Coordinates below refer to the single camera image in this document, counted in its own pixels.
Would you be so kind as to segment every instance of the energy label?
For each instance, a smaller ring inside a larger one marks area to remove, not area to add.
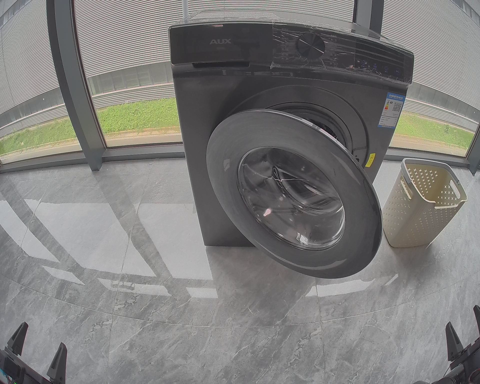
[[[389,92],[378,126],[382,128],[395,128],[400,113],[402,112],[403,103],[405,103],[405,96]]]

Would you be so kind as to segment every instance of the laundry basket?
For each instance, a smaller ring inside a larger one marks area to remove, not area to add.
[[[430,244],[467,194],[445,163],[406,158],[383,207],[384,231],[392,247]]]

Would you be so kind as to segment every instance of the front-loading washing machine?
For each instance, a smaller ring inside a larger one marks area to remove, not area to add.
[[[200,12],[169,30],[205,245],[251,246],[301,273],[363,269],[382,238],[372,186],[413,54],[357,24]]]

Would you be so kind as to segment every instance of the qr code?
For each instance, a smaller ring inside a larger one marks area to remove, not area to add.
[[[402,109],[402,103],[393,103],[393,112],[400,112]]]

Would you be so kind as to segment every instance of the washing machine door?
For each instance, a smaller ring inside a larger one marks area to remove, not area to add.
[[[381,208],[363,169],[328,133],[282,111],[222,121],[207,147],[212,187],[256,247],[306,275],[350,276],[372,261]]]

